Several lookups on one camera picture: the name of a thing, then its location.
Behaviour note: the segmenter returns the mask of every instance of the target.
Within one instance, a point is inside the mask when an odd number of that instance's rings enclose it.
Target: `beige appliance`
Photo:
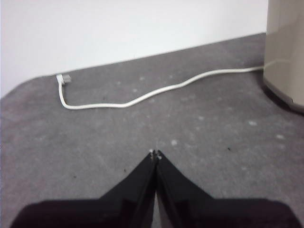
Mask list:
[[[304,112],[304,0],[269,0],[265,84]]]

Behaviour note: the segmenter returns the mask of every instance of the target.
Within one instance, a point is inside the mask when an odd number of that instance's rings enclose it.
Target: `white wall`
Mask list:
[[[2,0],[1,96],[27,79],[265,32],[267,0]]]

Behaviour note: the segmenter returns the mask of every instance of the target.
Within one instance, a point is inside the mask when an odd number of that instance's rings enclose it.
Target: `white cable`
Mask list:
[[[62,74],[56,75],[57,81],[58,81],[58,90],[59,90],[59,97],[60,97],[60,101],[61,104],[67,108],[67,109],[71,109],[71,110],[79,110],[79,109],[88,109],[88,108],[127,108],[130,107],[132,105],[135,105],[145,99],[148,99],[149,97],[155,96],[157,94],[161,94],[164,92],[167,92],[169,90],[173,90],[173,89],[178,89],[178,88],[182,88],[184,86],[189,85],[192,82],[195,82],[201,78],[207,77],[207,76],[211,76],[211,75],[218,75],[218,74],[228,74],[228,73],[245,73],[245,72],[250,72],[250,71],[257,71],[257,70],[263,70],[264,66],[255,66],[255,67],[249,67],[249,68],[241,68],[241,69],[218,69],[218,70],[211,70],[211,71],[207,71],[205,73],[196,75],[194,77],[191,77],[189,79],[187,79],[186,81],[183,81],[181,83],[178,84],[174,84],[174,85],[168,85],[159,89],[155,89],[151,92],[148,92],[147,94],[144,94],[134,100],[131,100],[129,102],[126,103],[98,103],[98,104],[84,104],[84,105],[69,105],[65,102],[63,94],[62,94],[62,85],[65,85],[65,83],[70,82],[70,77],[65,75],[63,76]]]

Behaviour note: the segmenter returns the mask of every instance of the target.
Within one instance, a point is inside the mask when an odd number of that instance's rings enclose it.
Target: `gray carpet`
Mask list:
[[[125,102],[218,68],[263,64],[265,35],[69,72],[69,104]],[[98,198],[160,149],[216,198],[287,203],[304,223],[304,116],[262,72],[202,79],[126,109],[70,111],[54,76],[1,100],[1,223],[45,199]],[[159,227],[155,213],[153,227]]]

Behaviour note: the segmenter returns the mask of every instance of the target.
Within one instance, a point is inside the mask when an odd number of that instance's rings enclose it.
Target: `black object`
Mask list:
[[[214,199],[160,152],[149,153],[100,199],[52,200],[26,206],[12,228],[150,227],[155,191],[162,227],[300,228],[290,208],[266,199]]]

